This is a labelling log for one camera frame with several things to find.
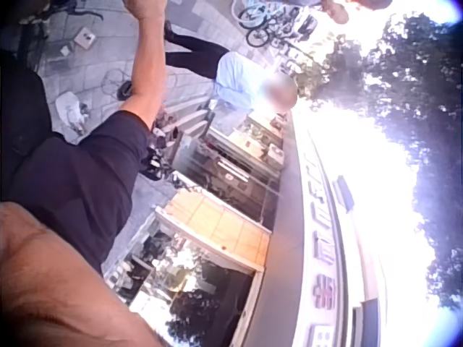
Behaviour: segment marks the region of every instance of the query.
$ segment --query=raised arm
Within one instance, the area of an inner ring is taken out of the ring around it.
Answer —
[[[132,71],[132,96],[121,110],[139,116],[151,128],[163,99],[166,79],[164,54],[164,10],[166,0],[126,0],[127,9],[138,19],[138,49]]]

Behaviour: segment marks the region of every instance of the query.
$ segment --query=bicycle wheel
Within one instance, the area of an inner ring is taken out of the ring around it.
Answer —
[[[246,9],[243,9],[239,14],[238,18],[240,21],[239,25],[244,29],[255,29],[264,25],[267,21],[267,16],[265,15],[265,7],[251,6]]]
[[[264,47],[270,42],[270,34],[263,28],[252,29],[246,34],[246,42],[254,48]]]

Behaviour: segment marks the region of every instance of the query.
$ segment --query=shoe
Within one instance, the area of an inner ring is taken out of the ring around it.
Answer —
[[[167,20],[164,22],[164,39],[166,41],[172,40],[172,38],[175,36],[174,31],[172,30],[172,24],[170,20]]]

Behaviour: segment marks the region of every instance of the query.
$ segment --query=sunlight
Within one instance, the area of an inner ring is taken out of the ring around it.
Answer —
[[[407,152],[388,142],[372,119],[353,111],[326,104],[307,123],[327,172],[343,174],[352,190],[356,227],[383,266],[388,324],[382,346],[421,346],[423,330],[436,323],[438,299],[426,299],[434,251],[417,231],[422,218],[412,207],[417,168],[407,165]]]

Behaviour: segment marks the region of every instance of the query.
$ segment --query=forearm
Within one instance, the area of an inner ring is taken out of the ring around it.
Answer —
[[[151,128],[163,99],[166,79],[163,14],[140,20],[138,49],[132,71],[132,96],[121,109],[139,116]]]

